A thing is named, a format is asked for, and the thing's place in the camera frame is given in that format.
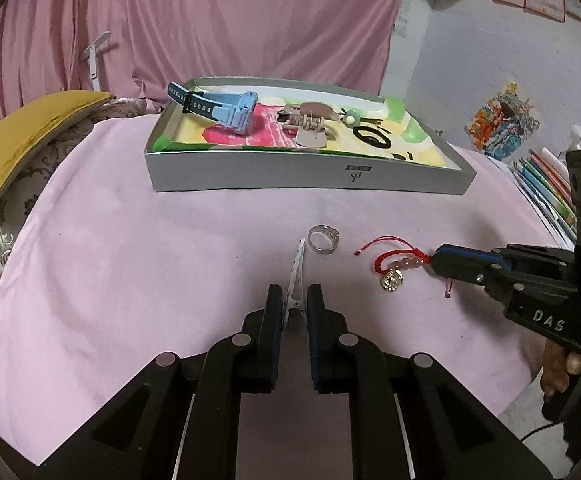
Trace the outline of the person's right hand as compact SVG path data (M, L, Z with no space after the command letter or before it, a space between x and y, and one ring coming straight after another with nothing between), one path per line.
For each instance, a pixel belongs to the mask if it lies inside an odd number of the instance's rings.
M556 392L565 392L569 386L569 376L581 375L581 356L566 350L554 341L546 341L540 386L547 398Z

